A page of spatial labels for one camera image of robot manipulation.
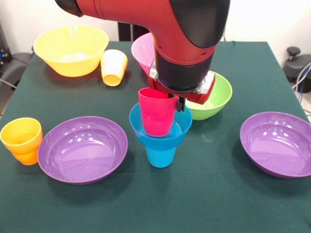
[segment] bowl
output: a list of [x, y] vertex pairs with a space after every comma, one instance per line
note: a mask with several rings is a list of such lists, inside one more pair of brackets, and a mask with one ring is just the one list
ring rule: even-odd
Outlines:
[[148, 75], [152, 62], [156, 57], [152, 34], [147, 33], [137, 38], [132, 44], [131, 51], [140, 67]]
[[279, 178], [311, 175], [311, 125], [286, 113], [264, 112], [247, 119], [241, 143], [251, 161]]
[[107, 34], [98, 28], [70, 25], [40, 35], [34, 51], [58, 74], [79, 77], [96, 69], [108, 41]]
[[50, 177], [90, 184], [108, 176], [125, 158], [127, 137], [115, 122], [96, 116], [65, 121], [42, 140], [38, 163]]
[[232, 87], [222, 75], [215, 73], [215, 84], [208, 100], [204, 104], [186, 101], [194, 120], [205, 120], [212, 117], [229, 102], [232, 97]]

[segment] pink cup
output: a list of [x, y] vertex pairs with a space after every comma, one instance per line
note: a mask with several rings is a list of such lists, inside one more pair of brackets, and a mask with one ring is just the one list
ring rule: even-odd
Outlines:
[[167, 93], [147, 87], [139, 90], [138, 99], [145, 133], [152, 137], [168, 135], [174, 121], [178, 96], [168, 98]]
[[154, 37], [152, 34], [147, 33], [135, 40], [131, 51], [141, 68], [149, 75], [150, 67], [155, 59]]

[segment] cup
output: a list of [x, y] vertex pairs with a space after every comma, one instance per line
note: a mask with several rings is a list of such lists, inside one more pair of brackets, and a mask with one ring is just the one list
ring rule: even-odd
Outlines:
[[148, 162], [157, 168], [167, 167], [173, 162], [176, 148], [183, 142], [192, 124], [191, 112], [185, 107], [183, 112], [175, 112], [174, 123], [167, 136], [148, 136], [142, 126], [139, 103], [132, 108], [129, 119], [137, 139], [146, 149]]
[[147, 33], [137, 38], [132, 44], [131, 51], [140, 67], [149, 75], [150, 67], [156, 57], [153, 35]]
[[127, 56], [119, 50], [107, 50], [101, 59], [103, 82], [108, 86], [121, 83], [127, 67]]
[[0, 140], [22, 164], [33, 165], [38, 162], [42, 129], [36, 119], [23, 117], [7, 123], [0, 132]]
[[145, 132], [149, 136], [166, 136], [173, 124], [178, 96], [168, 97], [168, 93], [149, 87], [138, 91], [141, 107], [141, 119]]

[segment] white and yellow cup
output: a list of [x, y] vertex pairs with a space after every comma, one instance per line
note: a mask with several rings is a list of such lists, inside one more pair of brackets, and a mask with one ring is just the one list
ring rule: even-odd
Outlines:
[[103, 82], [108, 86], [121, 83], [126, 67], [127, 56], [119, 50], [107, 50], [101, 59]]

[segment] dark green table surface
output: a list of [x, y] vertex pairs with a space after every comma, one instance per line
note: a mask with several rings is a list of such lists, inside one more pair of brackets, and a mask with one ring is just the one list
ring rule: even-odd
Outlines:
[[195, 121], [167, 168], [149, 165], [128, 121], [147, 78], [131, 44], [109, 48], [129, 58], [118, 87], [100, 70], [81, 78], [57, 75], [34, 56], [0, 128], [18, 117], [38, 119], [46, 134], [73, 117], [101, 116], [124, 128], [128, 153], [103, 181], [73, 186], [23, 166], [0, 145], [0, 233], [304, 233], [311, 231], [311, 179], [266, 175], [248, 159], [242, 123], [262, 111], [307, 119], [267, 43], [220, 43], [211, 70], [232, 84], [233, 96], [214, 117]]

